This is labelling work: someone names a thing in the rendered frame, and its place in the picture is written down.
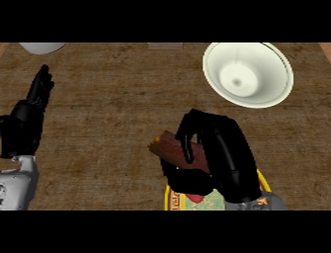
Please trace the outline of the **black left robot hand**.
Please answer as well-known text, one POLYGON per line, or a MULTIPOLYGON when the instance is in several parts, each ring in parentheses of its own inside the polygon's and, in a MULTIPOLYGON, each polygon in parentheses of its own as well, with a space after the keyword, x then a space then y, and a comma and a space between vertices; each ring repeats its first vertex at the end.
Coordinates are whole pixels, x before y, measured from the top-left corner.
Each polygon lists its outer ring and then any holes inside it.
POLYGON ((21 100, 9 115, 0 116, 3 159, 34 155, 40 146, 45 113, 55 82, 45 64, 34 77, 27 98, 21 100))

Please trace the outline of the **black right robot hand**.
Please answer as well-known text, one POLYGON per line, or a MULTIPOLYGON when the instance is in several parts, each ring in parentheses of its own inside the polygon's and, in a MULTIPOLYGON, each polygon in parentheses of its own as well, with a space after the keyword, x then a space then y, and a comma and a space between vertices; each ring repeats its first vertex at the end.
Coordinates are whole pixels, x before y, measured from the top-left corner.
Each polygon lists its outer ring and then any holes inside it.
POLYGON ((193 109, 175 139, 184 165, 161 159, 167 184, 182 194, 207 196, 218 190, 232 204, 262 196, 256 160, 237 122, 193 109))

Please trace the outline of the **brown sweet potato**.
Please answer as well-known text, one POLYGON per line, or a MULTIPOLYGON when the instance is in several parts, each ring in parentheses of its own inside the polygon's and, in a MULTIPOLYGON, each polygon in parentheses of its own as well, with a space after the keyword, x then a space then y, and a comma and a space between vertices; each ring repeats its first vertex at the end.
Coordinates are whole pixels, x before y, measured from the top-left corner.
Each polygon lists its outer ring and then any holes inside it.
POLYGON ((175 139, 175 134, 170 131, 166 130, 150 143, 150 151, 178 168, 201 169, 204 172, 209 172, 203 145, 195 142, 191 143, 193 163, 188 164, 184 157, 181 142, 175 139))

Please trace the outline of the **yellow rimmed patterned plate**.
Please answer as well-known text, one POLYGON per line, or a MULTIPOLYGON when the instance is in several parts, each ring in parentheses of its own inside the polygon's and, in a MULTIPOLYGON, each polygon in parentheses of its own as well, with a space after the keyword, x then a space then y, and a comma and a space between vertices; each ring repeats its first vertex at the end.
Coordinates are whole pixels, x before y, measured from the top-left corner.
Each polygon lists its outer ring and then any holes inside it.
MULTIPOLYGON (((271 185, 258 169, 259 184, 263 192, 271 192, 271 185)), ((225 209, 224 197, 216 190, 206 196, 190 196, 172 190, 166 185, 166 211, 222 211, 225 209)))

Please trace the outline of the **white bowl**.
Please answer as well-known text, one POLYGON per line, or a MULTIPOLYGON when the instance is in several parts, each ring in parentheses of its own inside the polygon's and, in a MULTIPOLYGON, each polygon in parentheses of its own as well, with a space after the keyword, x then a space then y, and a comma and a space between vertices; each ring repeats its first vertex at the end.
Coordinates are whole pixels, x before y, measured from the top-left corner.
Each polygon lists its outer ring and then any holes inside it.
POLYGON ((278 105, 293 88, 292 65, 269 42, 213 42, 203 73, 221 97, 252 109, 278 105))

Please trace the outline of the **pale grey round object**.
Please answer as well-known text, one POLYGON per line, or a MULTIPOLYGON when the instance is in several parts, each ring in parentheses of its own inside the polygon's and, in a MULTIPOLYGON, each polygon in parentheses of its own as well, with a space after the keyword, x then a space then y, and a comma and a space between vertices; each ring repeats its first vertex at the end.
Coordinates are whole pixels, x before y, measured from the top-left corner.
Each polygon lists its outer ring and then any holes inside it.
POLYGON ((65 46, 64 42, 21 42, 21 47, 31 54, 48 54, 65 46))

